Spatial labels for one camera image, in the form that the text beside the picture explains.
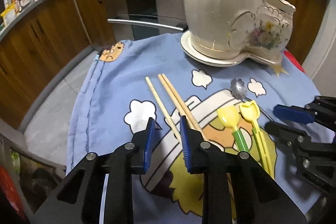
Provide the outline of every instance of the gray floor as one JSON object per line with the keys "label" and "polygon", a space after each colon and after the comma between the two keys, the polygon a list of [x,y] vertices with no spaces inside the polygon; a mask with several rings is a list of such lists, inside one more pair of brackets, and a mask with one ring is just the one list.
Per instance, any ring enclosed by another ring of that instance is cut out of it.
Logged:
{"label": "gray floor", "polygon": [[36,112],[24,133],[28,151],[58,164],[66,164],[72,109],[96,54],[97,51],[92,52],[78,64]]}

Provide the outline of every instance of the white cloud print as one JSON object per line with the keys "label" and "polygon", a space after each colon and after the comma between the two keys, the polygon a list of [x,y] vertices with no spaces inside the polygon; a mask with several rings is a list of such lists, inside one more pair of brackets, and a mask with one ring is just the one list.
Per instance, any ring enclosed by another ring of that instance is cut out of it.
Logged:
{"label": "white cloud print", "polygon": [[204,70],[192,70],[192,82],[195,86],[202,86],[207,89],[207,86],[212,82],[210,75],[207,75]]}
{"label": "white cloud print", "polygon": [[130,112],[125,115],[124,121],[130,126],[133,134],[145,130],[150,117],[156,120],[156,107],[151,101],[132,100],[129,109]]}
{"label": "white cloud print", "polygon": [[266,90],[264,89],[263,84],[253,78],[250,78],[250,82],[247,84],[247,88],[250,92],[255,93],[256,97],[259,95],[266,95]]}

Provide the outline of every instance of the red object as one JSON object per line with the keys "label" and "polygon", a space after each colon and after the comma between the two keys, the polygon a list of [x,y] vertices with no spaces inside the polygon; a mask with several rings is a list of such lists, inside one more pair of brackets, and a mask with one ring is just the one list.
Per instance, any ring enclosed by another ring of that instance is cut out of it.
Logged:
{"label": "red object", "polygon": [[21,198],[15,189],[14,183],[7,170],[0,166],[0,188],[5,194],[8,202],[12,205],[17,214],[24,220],[26,215],[21,203]]}
{"label": "red object", "polygon": [[300,63],[295,59],[294,55],[292,55],[289,51],[284,51],[283,53],[295,67],[297,67],[303,73],[306,73],[305,70],[301,67]]}

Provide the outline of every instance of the yellow star print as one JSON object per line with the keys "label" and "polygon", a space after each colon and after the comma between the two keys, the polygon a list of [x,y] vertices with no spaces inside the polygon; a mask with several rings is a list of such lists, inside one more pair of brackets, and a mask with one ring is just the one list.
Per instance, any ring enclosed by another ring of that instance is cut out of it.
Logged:
{"label": "yellow star print", "polygon": [[283,69],[283,67],[281,66],[281,64],[279,65],[269,65],[271,68],[273,68],[273,70],[274,70],[274,72],[276,73],[276,75],[277,75],[277,77],[279,78],[279,75],[280,75],[280,73],[281,72],[283,72],[283,73],[285,73],[285,74],[287,74],[287,75],[289,75],[288,74],[288,72],[286,72],[284,69]]}

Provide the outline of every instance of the white saucer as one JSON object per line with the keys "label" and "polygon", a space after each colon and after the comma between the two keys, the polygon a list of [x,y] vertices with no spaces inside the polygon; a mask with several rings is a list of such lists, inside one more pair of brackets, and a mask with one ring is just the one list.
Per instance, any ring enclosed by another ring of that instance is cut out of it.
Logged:
{"label": "white saucer", "polygon": [[202,53],[198,52],[192,45],[191,45],[191,35],[190,31],[186,31],[181,37],[181,46],[184,52],[189,55],[192,59],[201,62],[203,64],[213,66],[213,67],[231,67],[234,65],[238,65],[243,62],[246,58],[251,58],[254,61],[266,65],[278,65],[281,64],[282,61],[282,54],[280,53],[279,56],[276,58],[275,61],[259,57],[250,52],[241,52],[238,56],[233,59],[229,60],[222,60],[222,59],[215,59]]}

